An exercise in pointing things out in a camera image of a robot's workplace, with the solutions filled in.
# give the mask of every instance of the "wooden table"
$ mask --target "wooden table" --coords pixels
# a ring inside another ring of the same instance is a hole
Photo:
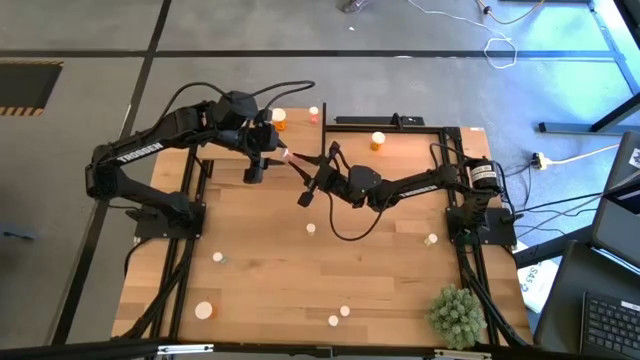
[[[287,110],[288,129],[281,136],[292,151],[320,153],[321,125],[306,110]],[[482,129],[461,129],[465,153],[489,156]],[[338,141],[350,164],[374,168],[397,179],[433,168],[428,151],[435,136],[389,134],[382,149],[369,149],[370,134],[327,133],[327,146]],[[195,247],[180,325],[182,340],[280,344],[444,346],[424,319],[442,287],[460,286],[454,247],[447,241],[445,191],[403,200],[384,213],[366,238],[344,242],[329,227],[329,203],[317,193],[311,206],[296,204],[304,187],[290,166],[265,171],[260,185],[242,183],[248,160],[216,147],[199,151],[215,159],[207,183],[205,230]],[[162,152],[151,184],[163,191],[179,188],[186,153]],[[345,236],[364,232],[376,213],[334,201],[335,224]],[[315,235],[305,230],[316,225]],[[427,247],[435,233],[440,239]],[[113,335],[128,330],[155,296],[167,249],[154,240],[132,257]],[[491,294],[507,321],[529,342],[531,334],[516,267],[500,247],[484,246]],[[222,252],[228,261],[215,263]],[[210,302],[217,314],[198,320],[195,306]],[[329,327],[330,315],[347,305],[351,315]],[[168,332],[171,306],[161,334]]]

